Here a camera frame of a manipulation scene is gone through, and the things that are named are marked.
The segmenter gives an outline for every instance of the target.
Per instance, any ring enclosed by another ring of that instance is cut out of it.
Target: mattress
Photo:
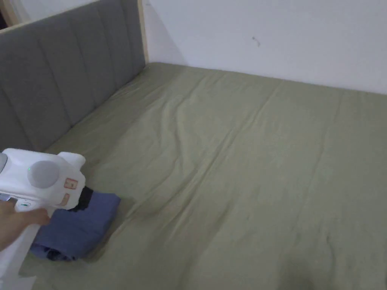
[[[385,289],[387,98],[149,64],[50,149],[123,198],[35,289]]]

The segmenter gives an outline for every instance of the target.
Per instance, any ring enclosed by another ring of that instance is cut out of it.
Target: device handle
[[[42,204],[19,199],[16,202],[15,211],[27,212],[42,207]],[[54,209],[48,209],[49,216],[52,216],[53,211]],[[18,289],[17,285],[22,290],[32,288],[34,277],[20,278],[19,271],[39,228],[39,225],[28,226],[11,245],[0,252],[0,290]]]
[[[39,225],[28,226],[16,241],[0,252],[0,280],[19,275],[19,270],[39,228]]]

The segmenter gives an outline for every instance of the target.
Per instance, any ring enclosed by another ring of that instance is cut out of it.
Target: orange label
[[[78,181],[74,180],[74,179],[70,179],[70,178],[67,178],[66,181],[65,181],[65,188],[68,188],[68,189],[77,189],[77,186],[78,186]]]

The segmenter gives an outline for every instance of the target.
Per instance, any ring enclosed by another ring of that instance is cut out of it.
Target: gray upholstered headboard
[[[44,150],[144,66],[137,0],[101,0],[0,33],[0,152]]]

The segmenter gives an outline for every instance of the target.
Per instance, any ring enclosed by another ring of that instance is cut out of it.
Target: blue fabric
[[[56,210],[50,224],[38,232],[31,246],[32,253],[53,261],[74,261],[84,257],[106,234],[120,201],[115,194],[94,191],[85,210]]]

